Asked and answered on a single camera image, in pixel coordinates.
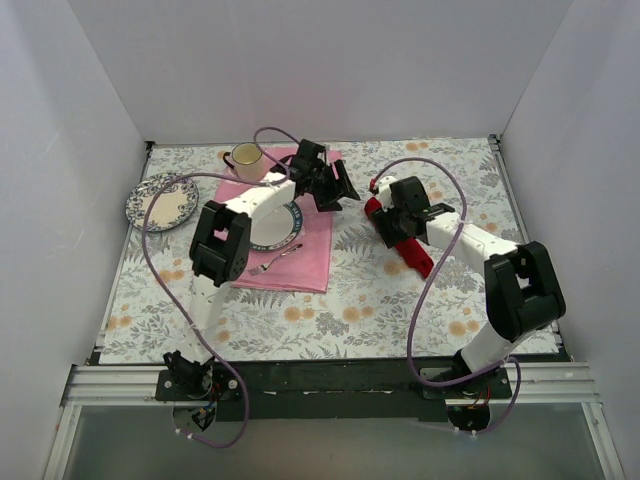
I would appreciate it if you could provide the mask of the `red cloth napkin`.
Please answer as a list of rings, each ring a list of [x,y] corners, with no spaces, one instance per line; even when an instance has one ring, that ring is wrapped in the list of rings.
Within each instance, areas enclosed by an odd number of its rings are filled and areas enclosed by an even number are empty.
[[[376,216],[383,213],[381,203],[375,197],[371,197],[365,203],[364,212],[368,220],[374,225],[376,231],[381,234],[381,230],[376,223]],[[428,278],[434,268],[434,262],[417,240],[409,238],[399,241],[393,246],[393,249],[403,259],[409,269],[418,272],[423,279]]]

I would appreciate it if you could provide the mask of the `silver fork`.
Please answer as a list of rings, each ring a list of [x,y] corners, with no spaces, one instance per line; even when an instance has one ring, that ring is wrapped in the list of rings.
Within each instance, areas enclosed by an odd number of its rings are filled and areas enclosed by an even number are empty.
[[[293,254],[293,253],[295,253],[295,252],[299,251],[299,250],[300,250],[300,249],[302,249],[302,248],[303,248],[303,244],[296,244],[295,246],[290,247],[290,248],[288,248],[287,250],[285,250],[285,251],[283,251],[283,252],[279,253],[277,256],[275,256],[275,257],[274,257],[273,259],[271,259],[270,261],[268,261],[268,262],[266,262],[266,263],[263,263],[263,264],[260,264],[260,265],[258,265],[258,266],[256,266],[256,267],[254,267],[254,268],[250,269],[250,270],[248,271],[248,273],[249,273],[251,276],[260,275],[260,274],[262,274],[262,273],[264,273],[264,272],[268,271],[268,270],[272,267],[272,265],[273,265],[274,263],[276,263],[276,262],[278,262],[279,260],[281,260],[281,259],[283,259],[283,258],[285,258],[285,257],[287,257],[287,256],[289,256],[289,255],[291,255],[291,254]]]

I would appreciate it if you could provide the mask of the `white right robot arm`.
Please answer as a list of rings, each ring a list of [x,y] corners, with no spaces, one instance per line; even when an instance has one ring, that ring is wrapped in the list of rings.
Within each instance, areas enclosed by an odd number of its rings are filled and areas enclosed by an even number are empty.
[[[423,387],[454,388],[469,398],[479,395],[518,345],[566,313],[548,250],[536,241],[502,239],[467,222],[465,212],[431,203],[415,176],[375,178],[369,189],[380,203],[372,220],[387,247],[419,240],[441,249],[443,260],[454,257],[482,274],[487,322],[454,355],[451,367],[428,379],[416,368],[413,354],[406,354],[411,373]]]

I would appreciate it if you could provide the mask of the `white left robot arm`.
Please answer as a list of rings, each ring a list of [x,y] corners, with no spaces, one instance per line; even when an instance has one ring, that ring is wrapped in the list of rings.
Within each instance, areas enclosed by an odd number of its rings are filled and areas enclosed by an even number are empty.
[[[189,306],[178,307],[185,315],[187,334],[181,347],[164,355],[173,381],[193,400],[205,398],[215,384],[208,365],[213,359],[239,385],[244,384],[237,371],[214,352],[206,333],[217,322],[232,283],[247,268],[253,227],[277,208],[305,195],[313,198],[320,213],[340,211],[341,199],[360,198],[344,161],[330,161],[324,146],[306,139],[298,143],[294,154],[274,158],[272,168],[261,171],[255,180],[237,175],[225,179],[248,188],[222,203],[209,201],[202,208],[189,248],[193,292]]]

